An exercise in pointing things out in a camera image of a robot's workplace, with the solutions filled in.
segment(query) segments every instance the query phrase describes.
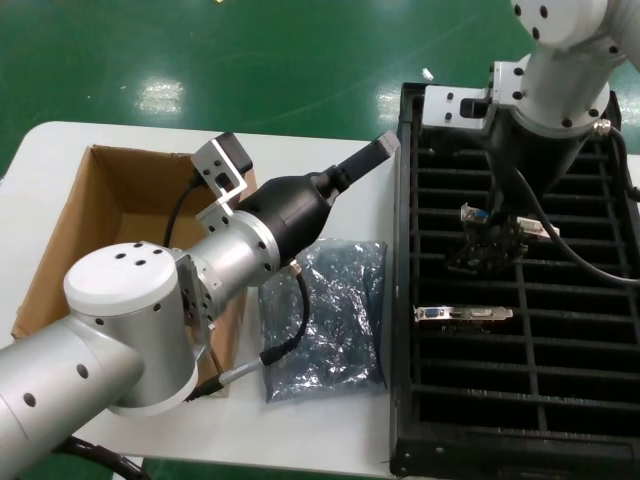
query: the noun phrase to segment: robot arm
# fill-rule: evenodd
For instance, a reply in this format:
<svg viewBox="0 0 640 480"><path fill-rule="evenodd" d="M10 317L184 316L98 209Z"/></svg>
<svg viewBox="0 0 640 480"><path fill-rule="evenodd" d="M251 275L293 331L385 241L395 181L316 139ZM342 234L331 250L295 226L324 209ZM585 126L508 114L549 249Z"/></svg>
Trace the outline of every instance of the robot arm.
<svg viewBox="0 0 640 480"><path fill-rule="evenodd" d="M105 408L145 416L183 402L227 302L313 243L340 193L398 145L386 133L337 167L265 183L232 211L248 156L229 134L208 142L193 163L218 197L198 215L211 234L187 251L129 243L87 255L64 280L71 313L0 350L0 478L15 478Z"/></svg>
<svg viewBox="0 0 640 480"><path fill-rule="evenodd" d="M493 174L486 220L465 222L469 242L449 267L498 271L526 252L533 236L532 198L540 198L569 169L584 142L601 133L608 80L628 58L640 68L640 1L511 0L514 16L536 48L518 62L495 62L487 88L428 86L423 130L459 132L486 150ZM519 171L522 177L515 174Z"/></svg>

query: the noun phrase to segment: cardboard box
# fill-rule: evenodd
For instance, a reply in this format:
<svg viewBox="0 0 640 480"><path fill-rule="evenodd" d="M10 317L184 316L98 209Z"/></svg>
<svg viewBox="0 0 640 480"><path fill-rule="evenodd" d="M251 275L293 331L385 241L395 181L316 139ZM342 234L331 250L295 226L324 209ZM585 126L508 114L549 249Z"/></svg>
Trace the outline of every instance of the cardboard box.
<svg viewBox="0 0 640 480"><path fill-rule="evenodd" d="M101 247L122 242L162 244L167 219L191 179L188 154L93 146L86 150L69 199L58 219L27 295L18 311L12 335L31 335L69 314L62 282L71 266ZM245 175L256 190L253 171ZM215 201L206 188L193 191L176 220L171 246L186 249L207 234L195 214ZM216 320L212 347L222 369L233 366L246 294L232 300ZM213 358L200 365L200 381L217 369Z"/></svg>

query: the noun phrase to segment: white table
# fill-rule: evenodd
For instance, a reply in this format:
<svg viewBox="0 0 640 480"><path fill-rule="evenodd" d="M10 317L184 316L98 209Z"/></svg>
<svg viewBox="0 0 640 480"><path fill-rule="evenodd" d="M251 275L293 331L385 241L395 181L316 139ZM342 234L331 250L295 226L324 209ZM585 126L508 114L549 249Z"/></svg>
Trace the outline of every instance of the white table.
<svg viewBox="0 0 640 480"><path fill-rule="evenodd" d="M195 152L216 132L52 122L27 134L0 187L0 348L9 345L27 293L84 150L93 144ZM324 170L366 142L238 135L258 184ZM392 243L393 162L346 191L325 237ZM250 295L236 363L260 351L255 292ZM191 461L343 474L388 475L389 395L359 393L267 405L258 374L234 383L228 398L207 398L143 419L104 412L78 435L117 452Z"/></svg>

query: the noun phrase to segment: green epoxy floor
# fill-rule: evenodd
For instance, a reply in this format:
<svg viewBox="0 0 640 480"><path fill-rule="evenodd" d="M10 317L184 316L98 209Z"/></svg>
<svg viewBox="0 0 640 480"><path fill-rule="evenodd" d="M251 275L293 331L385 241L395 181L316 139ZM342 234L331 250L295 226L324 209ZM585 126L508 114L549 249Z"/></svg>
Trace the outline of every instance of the green epoxy floor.
<svg viewBox="0 0 640 480"><path fill-rule="evenodd" d="M0 175L53 120L369 139L396 128L402 83L423 68L478 87L490 62L531 46L508 0L4 0ZM625 66L612 81L633 153L639 80ZM24 478L110 478L84 465L51 458ZM149 468L162 480L275 475Z"/></svg>

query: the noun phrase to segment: cable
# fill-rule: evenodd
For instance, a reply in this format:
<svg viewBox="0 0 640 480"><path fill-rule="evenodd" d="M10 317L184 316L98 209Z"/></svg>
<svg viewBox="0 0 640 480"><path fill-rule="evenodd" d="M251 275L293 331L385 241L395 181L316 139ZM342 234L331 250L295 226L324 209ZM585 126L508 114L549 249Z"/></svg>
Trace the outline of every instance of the cable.
<svg viewBox="0 0 640 480"><path fill-rule="evenodd" d="M514 179L517 180L518 183L520 183L520 186L522 187L522 191L527 195L529 202L531 204L531 208L533 208L533 211L536 214L536 217L538 217L538 220L540 220L540 223L542 223L542 226L544 227L546 232L549 234L549 237L551 237L551 240L553 241L553 243L555 243L556 246L560 250L562 250L562 253L564 253L567 257L573 260L578 265L578 267L580 267L585 273L588 273L592 277L599 278L604 282L611 283L620 287L640 288L640 280L635 278L617 277L610 273L604 272L594 267L589 262L587 262L582 257L580 257L580 255L574 252L571 249L571 247L569 247L569 245L567 245L564 242L564 240L560 238L560 235L558 235L556 231L553 229L553 225L551 225L549 218L544 213L544 210L542 209L542 206L540 205L540 202L538 201L536 194L531 189L529 182L527 182L527 180L522 176L522 173L520 173L518 169L514 168L514 173L515 173Z"/></svg>
<svg viewBox="0 0 640 480"><path fill-rule="evenodd" d="M634 187L631 183L631 175L629 173L629 163L627 155L627 145L624 141L624 137L620 130L615 127L611 127L609 131L611 140L613 143L613 152L618 159L619 174L622 180L622 186L627 196L634 202L640 202L640 189Z"/></svg>
<svg viewBox="0 0 640 480"><path fill-rule="evenodd" d="M295 350L307 333L307 325L309 324L309 317L311 316L311 302L309 300L309 289L307 288L307 282L302 275L302 270L296 273L296 281L300 288L300 295L302 295L302 321L298 327L298 331L293 337L285 340L281 345L268 348L260 354L260 359L265 367L274 364L282 357Z"/></svg>
<svg viewBox="0 0 640 480"><path fill-rule="evenodd" d="M178 198L176 206L173 207L173 212L171 212L171 216L167 222L167 228L164 231L164 241L162 242L163 247L169 248L169 244L171 243L171 234L173 233L173 226L176 223L176 219L178 218L178 214L180 213L180 209L182 208L184 201L193 190L205 185L206 182L200 173L197 170L194 170L193 176L191 177L191 180L189 180L189 185L187 185L187 188L184 189L184 192L182 192L182 195Z"/></svg>
<svg viewBox="0 0 640 480"><path fill-rule="evenodd" d="M300 326L298 327L296 334L293 337L289 337L280 345L263 350L258 358L251 362L240 365L232 370L227 370L226 372L203 382L193 390L191 395L187 397L185 400L186 402L190 402L205 395L212 395L217 391L222 390L225 385L230 384L240 377L244 377L246 374L257 370L258 368L263 366L268 367L269 365L276 363L282 357L288 355L298 347L300 341L307 333L307 325L309 324L309 318L311 317L311 300L309 297L307 282L304 279L302 269L298 263L294 260L289 265L289 268L290 272L295 276L296 282L298 282L300 295L302 296L302 321L300 322Z"/></svg>
<svg viewBox="0 0 640 480"><path fill-rule="evenodd" d="M182 204L194 189L195 187L191 185L191 183L189 183L184 192L182 192L182 195L180 195L180 197L178 198L176 206L173 208L173 212L171 212L171 216L169 217L169 221L167 222L167 228L164 231L164 241L162 242L162 246L169 248L169 244L171 243L171 234L173 233L173 225L176 223L176 218L178 218L180 208L182 208Z"/></svg>
<svg viewBox="0 0 640 480"><path fill-rule="evenodd" d="M125 480L151 480L149 475L143 472L140 467L132 463L127 457L118 455L100 445L85 442L77 437L67 438L53 453L62 453L84 458L108 468Z"/></svg>

